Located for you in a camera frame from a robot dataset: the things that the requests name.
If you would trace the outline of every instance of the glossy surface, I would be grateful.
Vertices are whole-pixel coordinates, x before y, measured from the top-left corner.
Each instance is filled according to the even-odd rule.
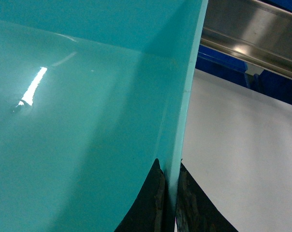
[[[152,31],[146,3],[115,18],[112,3],[93,18],[86,3],[45,3],[0,2],[0,19],[45,29],[0,21],[0,231],[113,231],[155,158],[174,204],[206,1],[162,5]]]
[[[201,44],[292,79],[292,13],[258,0],[210,0]]]

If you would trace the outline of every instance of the teal bin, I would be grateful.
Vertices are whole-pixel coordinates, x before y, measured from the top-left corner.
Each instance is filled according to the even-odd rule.
[[[0,0],[0,232],[113,231],[155,158],[172,209],[207,0]]]

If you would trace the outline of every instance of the teal plastic surface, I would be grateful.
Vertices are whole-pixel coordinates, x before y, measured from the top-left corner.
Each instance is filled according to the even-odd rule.
[[[155,158],[175,204],[206,5],[0,1],[0,232],[113,231]]]

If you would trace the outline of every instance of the plastic bin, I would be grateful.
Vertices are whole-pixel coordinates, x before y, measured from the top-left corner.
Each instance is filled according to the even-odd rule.
[[[0,1],[0,231],[113,231],[155,158],[175,204],[206,0]]]

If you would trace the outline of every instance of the stainless steel bar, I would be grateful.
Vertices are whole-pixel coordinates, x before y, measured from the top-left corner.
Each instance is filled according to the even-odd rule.
[[[258,0],[209,0],[201,44],[292,79],[292,13]]]

